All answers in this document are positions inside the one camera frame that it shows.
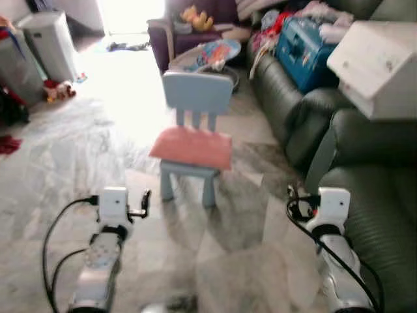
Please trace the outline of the dark green leather sofa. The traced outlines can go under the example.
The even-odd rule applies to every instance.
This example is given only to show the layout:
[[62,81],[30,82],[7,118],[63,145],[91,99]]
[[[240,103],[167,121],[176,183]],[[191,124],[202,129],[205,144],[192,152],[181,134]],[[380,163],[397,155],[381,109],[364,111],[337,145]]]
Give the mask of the dark green leather sofa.
[[337,87],[302,91],[259,44],[245,48],[251,83],[286,161],[307,190],[351,192],[346,235],[381,278],[384,313],[417,313],[415,122],[371,121]]

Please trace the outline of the soft dotted pillow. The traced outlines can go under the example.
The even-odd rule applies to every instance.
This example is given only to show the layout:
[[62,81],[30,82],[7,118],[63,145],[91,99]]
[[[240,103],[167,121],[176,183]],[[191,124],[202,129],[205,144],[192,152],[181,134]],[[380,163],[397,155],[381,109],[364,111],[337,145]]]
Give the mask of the soft dotted pillow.
[[229,135],[205,129],[169,127],[156,138],[150,156],[176,163],[230,170],[232,140]]

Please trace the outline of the grey robot foot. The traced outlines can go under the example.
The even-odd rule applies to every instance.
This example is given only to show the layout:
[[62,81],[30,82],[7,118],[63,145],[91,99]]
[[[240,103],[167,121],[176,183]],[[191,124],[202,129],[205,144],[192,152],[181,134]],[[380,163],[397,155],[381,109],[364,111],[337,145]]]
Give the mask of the grey robot foot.
[[143,305],[138,313],[196,313],[199,301],[195,296],[175,296]]

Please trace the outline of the light blue child chair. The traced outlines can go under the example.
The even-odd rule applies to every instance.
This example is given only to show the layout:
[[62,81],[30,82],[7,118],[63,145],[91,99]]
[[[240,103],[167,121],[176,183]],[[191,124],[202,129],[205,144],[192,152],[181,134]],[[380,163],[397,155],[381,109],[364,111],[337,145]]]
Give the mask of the light blue child chair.
[[[229,78],[200,72],[169,71],[163,75],[167,105],[175,110],[175,126],[205,129],[220,133],[217,118],[229,113],[232,81]],[[205,207],[216,205],[214,180],[222,171],[159,159],[160,191],[163,201],[175,197],[172,175],[185,175],[203,180],[202,203]]]

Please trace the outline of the brown plush toy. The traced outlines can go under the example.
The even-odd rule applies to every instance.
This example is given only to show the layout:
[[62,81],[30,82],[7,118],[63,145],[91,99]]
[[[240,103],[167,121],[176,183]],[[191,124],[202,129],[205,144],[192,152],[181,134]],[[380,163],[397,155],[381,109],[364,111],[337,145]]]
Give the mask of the brown plush toy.
[[44,80],[44,91],[48,102],[65,100],[77,95],[71,81]]

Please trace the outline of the red cloth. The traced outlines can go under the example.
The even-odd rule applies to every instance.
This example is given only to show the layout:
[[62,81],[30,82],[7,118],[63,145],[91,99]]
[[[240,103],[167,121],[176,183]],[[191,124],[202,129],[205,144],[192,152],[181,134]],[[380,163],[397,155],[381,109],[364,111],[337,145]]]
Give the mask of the red cloth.
[[11,155],[20,149],[23,140],[12,135],[0,135],[0,155]]

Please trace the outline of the blue plastic case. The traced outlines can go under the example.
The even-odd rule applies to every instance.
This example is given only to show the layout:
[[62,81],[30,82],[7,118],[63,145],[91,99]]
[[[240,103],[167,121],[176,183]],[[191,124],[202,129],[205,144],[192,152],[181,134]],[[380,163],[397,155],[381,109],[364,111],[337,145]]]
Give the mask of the blue plastic case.
[[318,87],[335,87],[339,78],[328,68],[327,60],[336,49],[327,44],[312,19],[284,18],[275,57],[301,93]]

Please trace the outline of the white wooden box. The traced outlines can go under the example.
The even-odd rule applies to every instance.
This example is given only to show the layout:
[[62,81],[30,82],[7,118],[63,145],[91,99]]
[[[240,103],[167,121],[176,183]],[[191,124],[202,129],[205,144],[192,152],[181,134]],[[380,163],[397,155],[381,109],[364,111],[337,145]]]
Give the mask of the white wooden box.
[[327,66],[368,119],[417,119],[417,23],[354,22]]

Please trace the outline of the baby bouncer with lion print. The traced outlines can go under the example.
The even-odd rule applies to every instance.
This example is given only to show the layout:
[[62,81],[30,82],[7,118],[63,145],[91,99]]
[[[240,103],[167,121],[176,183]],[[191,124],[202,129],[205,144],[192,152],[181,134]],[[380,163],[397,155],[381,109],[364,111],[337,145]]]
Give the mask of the baby bouncer with lion print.
[[178,72],[200,72],[227,76],[232,81],[233,92],[239,87],[239,75],[226,64],[241,52],[238,40],[218,39],[199,44],[191,50],[179,54],[169,63],[169,70]]

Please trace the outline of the folded grey cloth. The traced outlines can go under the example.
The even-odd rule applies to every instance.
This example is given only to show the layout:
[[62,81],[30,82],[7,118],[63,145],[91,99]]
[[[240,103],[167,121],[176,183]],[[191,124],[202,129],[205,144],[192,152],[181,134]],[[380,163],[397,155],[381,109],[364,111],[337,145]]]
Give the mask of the folded grey cloth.
[[173,32],[175,34],[190,34],[193,31],[191,23],[183,23],[179,21],[173,21]]

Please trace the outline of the grey plastic bin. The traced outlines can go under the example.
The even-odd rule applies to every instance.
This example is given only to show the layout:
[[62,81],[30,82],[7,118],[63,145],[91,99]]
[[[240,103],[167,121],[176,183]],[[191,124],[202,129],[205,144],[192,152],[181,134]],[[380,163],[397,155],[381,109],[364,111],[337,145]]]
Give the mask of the grey plastic bin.
[[44,78],[25,35],[0,27],[0,85],[18,96],[27,107],[45,101]]

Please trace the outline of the white air purifier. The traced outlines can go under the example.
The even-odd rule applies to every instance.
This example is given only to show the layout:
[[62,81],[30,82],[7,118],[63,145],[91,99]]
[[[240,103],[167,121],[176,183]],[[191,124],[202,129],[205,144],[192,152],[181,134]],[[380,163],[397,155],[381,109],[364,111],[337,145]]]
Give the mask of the white air purifier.
[[47,78],[74,82],[79,78],[76,50],[63,11],[36,12],[17,23]]

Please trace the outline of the yellow bear plush toy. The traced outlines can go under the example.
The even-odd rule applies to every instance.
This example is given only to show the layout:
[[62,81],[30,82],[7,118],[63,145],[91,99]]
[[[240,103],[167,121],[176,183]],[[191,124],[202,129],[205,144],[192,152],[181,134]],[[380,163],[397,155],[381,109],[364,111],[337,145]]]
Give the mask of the yellow bear plush toy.
[[195,32],[211,31],[212,24],[214,24],[214,18],[210,17],[205,10],[199,11],[195,5],[185,8],[180,13],[180,18],[184,23],[190,24]]

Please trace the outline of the pile of colourful clothes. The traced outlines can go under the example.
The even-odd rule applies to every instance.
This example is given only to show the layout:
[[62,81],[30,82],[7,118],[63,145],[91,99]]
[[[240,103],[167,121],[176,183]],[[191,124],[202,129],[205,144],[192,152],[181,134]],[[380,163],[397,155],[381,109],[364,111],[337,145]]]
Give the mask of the pile of colourful clothes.
[[260,12],[259,17],[253,17],[254,34],[248,44],[251,56],[261,51],[271,50],[277,42],[283,29],[283,21],[287,18],[309,19],[313,28],[325,44],[339,44],[354,21],[354,15],[321,0],[290,0],[287,4],[273,6]]

